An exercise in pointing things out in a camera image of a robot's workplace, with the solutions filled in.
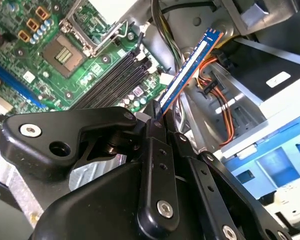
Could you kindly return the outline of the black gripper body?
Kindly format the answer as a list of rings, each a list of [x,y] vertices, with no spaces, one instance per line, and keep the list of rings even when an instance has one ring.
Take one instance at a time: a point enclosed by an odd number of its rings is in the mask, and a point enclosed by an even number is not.
[[[52,203],[34,240],[204,240],[172,155],[144,154]]]

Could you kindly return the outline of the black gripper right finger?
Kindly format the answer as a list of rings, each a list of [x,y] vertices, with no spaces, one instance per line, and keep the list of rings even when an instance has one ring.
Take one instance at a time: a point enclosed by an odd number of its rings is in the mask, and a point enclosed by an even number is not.
[[[188,182],[206,240],[290,240],[291,236],[239,180],[209,151],[196,154],[175,126],[174,113],[164,115],[176,172]]]

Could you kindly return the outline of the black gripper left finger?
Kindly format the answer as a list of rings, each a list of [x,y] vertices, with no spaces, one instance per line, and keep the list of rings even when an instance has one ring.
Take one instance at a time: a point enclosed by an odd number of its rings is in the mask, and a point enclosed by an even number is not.
[[[0,182],[24,214],[39,214],[63,196],[143,155],[172,155],[157,102],[146,120],[123,107],[14,115],[0,130]]]

